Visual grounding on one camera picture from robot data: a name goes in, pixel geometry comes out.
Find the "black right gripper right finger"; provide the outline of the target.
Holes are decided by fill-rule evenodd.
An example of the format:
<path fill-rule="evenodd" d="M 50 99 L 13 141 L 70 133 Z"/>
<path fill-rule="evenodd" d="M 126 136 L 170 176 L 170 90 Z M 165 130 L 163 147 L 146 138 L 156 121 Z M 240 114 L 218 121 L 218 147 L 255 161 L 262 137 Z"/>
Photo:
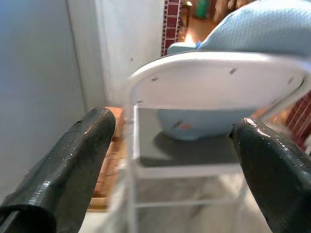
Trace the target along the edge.
<path fill-rule="evenodd" d="M 311 159 L 286 134 L 244 118 L 232 141 L 248 187 L 274 233 L 311 231 Z"/>

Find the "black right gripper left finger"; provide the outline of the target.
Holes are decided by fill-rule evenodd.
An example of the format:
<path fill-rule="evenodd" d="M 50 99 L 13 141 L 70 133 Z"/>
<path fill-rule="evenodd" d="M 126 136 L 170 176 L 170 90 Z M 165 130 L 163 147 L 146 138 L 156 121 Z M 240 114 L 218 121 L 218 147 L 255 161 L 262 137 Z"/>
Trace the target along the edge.
<path fill-rule="evenodd" d="M 116 119 L 96 107 L 56 142 L 0 206 L 3 233 L 80 230 L 115 131 Z"/>

